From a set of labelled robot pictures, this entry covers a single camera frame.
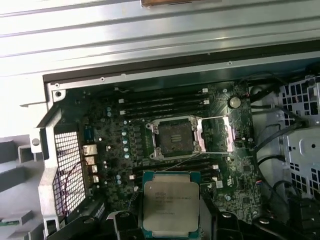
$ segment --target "intel xeon processor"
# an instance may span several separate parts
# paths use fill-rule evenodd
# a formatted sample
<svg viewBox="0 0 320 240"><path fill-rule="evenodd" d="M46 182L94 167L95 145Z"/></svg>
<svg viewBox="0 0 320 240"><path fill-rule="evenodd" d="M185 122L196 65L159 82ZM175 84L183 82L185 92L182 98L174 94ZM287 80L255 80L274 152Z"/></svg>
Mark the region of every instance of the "intel xeon processor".
<svg viewBox="0 0 320 240"><path fill-rule="evenodd" d="M200 209L199 172L143 175L143 230L146 238L196 238Z"/></svg>

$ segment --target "side panel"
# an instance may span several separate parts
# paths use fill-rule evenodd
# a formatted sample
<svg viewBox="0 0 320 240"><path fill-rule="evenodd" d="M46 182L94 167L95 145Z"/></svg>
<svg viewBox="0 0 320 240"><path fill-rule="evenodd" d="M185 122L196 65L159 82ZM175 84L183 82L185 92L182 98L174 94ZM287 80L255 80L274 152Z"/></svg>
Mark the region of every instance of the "side panel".
<svg viewBox="0 0 320 240"><path fill-rule="evenodd" d="M1 6L2 76L52 73L320 38L318 0L13 1Z"/></svg>

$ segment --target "motherboard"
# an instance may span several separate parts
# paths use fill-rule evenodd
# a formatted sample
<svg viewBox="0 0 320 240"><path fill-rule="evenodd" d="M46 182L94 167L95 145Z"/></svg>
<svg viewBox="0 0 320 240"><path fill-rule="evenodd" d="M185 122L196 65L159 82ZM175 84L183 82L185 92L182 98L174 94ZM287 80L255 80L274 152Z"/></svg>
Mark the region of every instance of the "motherboard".
<svg viewBox="0 0 320 240"><path fill-rule="evenodd" d="M112 212L128 209L145 171L200 172L214 204L250 223L261 195L248 96L229 81L94 97L81 126L90 184Z"/></svg>

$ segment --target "cpu socket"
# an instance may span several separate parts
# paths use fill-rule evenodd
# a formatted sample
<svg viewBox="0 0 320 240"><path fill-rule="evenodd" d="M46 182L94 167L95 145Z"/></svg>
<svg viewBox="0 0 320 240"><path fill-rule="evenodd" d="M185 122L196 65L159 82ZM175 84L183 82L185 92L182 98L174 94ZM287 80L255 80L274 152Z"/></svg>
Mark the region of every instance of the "cpu socket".
<svg viewBox="0 0 320 240"><path fill-rule="evenodd" d="M149 155L153 160L175 160L190 158L205 152L201 136L202 125L196 116L180 116L157 119L145 127L152 132L154 152Z"/></svg>

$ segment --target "gray plastic part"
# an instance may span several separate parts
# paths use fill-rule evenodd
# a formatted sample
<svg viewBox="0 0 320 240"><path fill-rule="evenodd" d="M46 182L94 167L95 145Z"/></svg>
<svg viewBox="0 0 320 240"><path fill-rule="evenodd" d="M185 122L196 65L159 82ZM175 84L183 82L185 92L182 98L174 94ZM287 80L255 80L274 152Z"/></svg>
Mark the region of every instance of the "gray plastic part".
<svg viewBox="0 0 320 240"><path fill-rule="evenodd" d="M7 240L42 240L44 226L38 220L31 220L26 225L18 228Z"/></svg>
<svg viewBox="0 0 320 240"><path fill-rule="evenodd" d="M299 165L312 164L319 161L320 126L302 128L284 136L286 157L290 163Z"/></svg>
<svg viewBox="0 0 320 240"><path fill-rule="evenodd" d="M37 156L31 152L30 145L22 145L18 146L18 159L19 163L22 164L28 161L37 161Z"/></svg>
<svg viewBox="0 0 320 240"><path fill-rule="evenodd" d="M19 221L20 226L24 225L26 222L31 220L34 217L34 214L31 210L15 212L12 215L2 219L2 222L9 223Z"/></svg>
<svg viewBox="0 0 320 240"><path fill-rule="evenodd" d="M16 167L0 173L0 193L8 190L26 180L25 168Z"/></svg>
<svg viewBox="0 0 320 240"><path fill-rule="evenodd" d="M13 140L0 142L0 164L15 161L17 158L17 146Z"/></svg>

